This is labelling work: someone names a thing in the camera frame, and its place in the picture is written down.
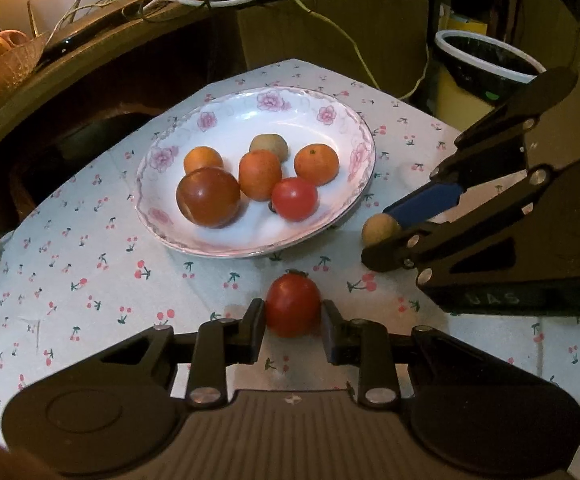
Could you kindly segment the small red tomato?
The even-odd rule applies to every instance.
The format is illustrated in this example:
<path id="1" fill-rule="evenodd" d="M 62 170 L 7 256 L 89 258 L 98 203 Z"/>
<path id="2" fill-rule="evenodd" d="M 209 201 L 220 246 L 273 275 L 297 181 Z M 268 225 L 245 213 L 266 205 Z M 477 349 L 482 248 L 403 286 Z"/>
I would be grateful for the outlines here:
<path id="1" fill-rule="evenodd" d="M 271 193 L 273 210 L 280 217 L 299 222 L 310 217 L 318 208 L 317 188 L 301 177 L 282 179 Z"/>

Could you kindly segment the white rimmed waste bin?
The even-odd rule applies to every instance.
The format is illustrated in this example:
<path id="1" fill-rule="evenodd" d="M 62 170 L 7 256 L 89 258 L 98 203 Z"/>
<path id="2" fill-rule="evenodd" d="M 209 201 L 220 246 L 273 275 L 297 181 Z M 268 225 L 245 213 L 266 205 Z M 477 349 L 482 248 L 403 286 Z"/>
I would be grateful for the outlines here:
<path id="1" fill-rule="evenodd" d="M 511 44 L 476 32 L 442 29 L 434 41 L 455 84 L 490 105 L 498 106 L 546 70 Z"/>

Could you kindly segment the orange mandarin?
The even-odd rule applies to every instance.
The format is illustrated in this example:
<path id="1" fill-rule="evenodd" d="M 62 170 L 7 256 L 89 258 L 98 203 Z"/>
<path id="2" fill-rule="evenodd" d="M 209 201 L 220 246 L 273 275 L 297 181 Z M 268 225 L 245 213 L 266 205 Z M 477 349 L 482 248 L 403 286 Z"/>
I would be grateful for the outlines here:
<path id="1" fill-rule="evenodd" d="M 322 186 L 334 180 L 339 168 L 337 152 L 327 144 L 309 144 L 294 157 L 296 175 L 314 186 Z"/>
<path id="2" fill-rule="evenodd" d="M 273 188 L 281 179 L 281 162 L 269 151 L 248 152 L 239 162 L 239 185 L 251 200 L 270 200 Z"/>
<path id="3" fill-rule="evenodd" d="M 186 174 L 202 168 L 223 168 L 221 155 L 209 146 L 198 146 L 186 154 L 183 159 L 183 169 Z"/>

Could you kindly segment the brown kiwi fruit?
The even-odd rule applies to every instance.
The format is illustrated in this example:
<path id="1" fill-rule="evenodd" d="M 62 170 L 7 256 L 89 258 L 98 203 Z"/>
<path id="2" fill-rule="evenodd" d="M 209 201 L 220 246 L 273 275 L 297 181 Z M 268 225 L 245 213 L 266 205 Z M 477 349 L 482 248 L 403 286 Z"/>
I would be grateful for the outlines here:
<path id="1" fill-rule="evenodd" d="M 262 150 L 275 154 L 279 162 L 285 162 L 289 158 L 287 141 L 276 133 L 263 133 L 255 136 L 250 144 L 250 152 Z"/>
<path id="2" fill-rule="evenodd" d="M 401 225 L 390 214 L 374 214 L 361 229 L 363 247 L 377 245 L 401 232 Z"/>

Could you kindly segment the glass fruit bowl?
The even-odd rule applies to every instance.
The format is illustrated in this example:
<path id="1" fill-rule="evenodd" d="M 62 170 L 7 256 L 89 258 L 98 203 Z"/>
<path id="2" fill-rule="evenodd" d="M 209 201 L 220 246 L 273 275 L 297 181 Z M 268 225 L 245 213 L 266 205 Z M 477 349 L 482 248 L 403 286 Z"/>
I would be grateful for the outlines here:
<path id="1" fill-rule="evenodd" d="M 48 41 L 48 34 L 0 55 L 0 105 L 34 71 Z"/>

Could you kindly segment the large dark red tomato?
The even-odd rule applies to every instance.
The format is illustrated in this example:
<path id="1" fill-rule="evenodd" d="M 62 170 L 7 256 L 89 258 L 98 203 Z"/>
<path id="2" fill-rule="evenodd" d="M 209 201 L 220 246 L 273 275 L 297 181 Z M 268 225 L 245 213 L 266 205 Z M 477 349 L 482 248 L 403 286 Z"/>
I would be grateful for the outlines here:
<path id="1" fill-rule="evenodd" d="M 221 228 L 240 209 L 241 190 L 235 177 L 216 167 L 205 167 L 186 174 L 176 190 L 181 213 L 205 228 Z"/>

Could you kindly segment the red apple in bowl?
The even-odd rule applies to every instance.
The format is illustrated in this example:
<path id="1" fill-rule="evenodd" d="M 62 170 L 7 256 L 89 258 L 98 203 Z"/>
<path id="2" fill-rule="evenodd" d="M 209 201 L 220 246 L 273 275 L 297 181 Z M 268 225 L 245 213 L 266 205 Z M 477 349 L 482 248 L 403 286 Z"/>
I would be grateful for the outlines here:
<path id="1" fill-rule="evenodd" d="M 15 29 L 2 30 L 0 32 L 0 39 L 5 41 L 11 49 L 27 44 L 29 41 L 28 36 L 24 32 Z"/>

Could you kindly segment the white floral plate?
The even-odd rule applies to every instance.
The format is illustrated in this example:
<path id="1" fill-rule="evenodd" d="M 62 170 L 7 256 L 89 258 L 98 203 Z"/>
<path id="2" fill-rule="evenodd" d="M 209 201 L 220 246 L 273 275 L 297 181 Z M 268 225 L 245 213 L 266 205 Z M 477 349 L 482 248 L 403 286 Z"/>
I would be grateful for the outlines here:
<path id="1" fill-rule="evenodd" d="M 258 88 L 208 102 L 160 134 L 136 174 L 136 210 L 161 243 L 247 258 L 329 228 L 363 197 L 375 140 L 333 96 Z"/>

